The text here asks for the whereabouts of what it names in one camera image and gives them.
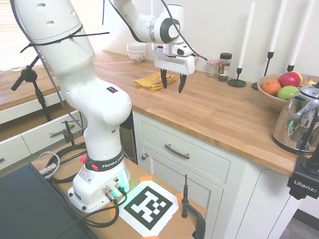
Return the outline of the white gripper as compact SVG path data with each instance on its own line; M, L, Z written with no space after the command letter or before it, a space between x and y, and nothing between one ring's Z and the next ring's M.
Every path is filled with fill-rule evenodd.
M193 74L195 71L195 59L193 56L168 57L160 48L155 49L154 64L160 69L160 77L165 89L167 88L166 71L172 71L180 74L180 83L178 87L179 93L181 93L184 88L187 75Z

